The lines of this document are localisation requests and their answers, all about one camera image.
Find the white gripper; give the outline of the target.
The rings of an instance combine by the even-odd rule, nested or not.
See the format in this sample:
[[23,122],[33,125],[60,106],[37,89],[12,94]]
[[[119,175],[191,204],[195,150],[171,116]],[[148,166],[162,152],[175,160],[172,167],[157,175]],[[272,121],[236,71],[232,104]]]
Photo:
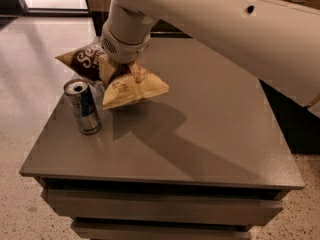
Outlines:
[[136,83],[141,83],[147,76],[148,70],[137,64],[136,61],[140,53],[148,46],[150,35],[147,35],[141,43],[126,44],[119,41],[104,24],[100,43],[106,54],[99,56],[99,77],[108,85],[116,72],[115,63],[128,64],[131,75]]

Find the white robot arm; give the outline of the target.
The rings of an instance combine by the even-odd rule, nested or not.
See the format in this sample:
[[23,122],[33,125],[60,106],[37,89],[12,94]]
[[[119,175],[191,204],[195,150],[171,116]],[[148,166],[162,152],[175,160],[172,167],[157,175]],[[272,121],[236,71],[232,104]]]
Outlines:
[[111,0],[102,45],[127,64],[163,20],[320,114],[320,13],[280,0]]

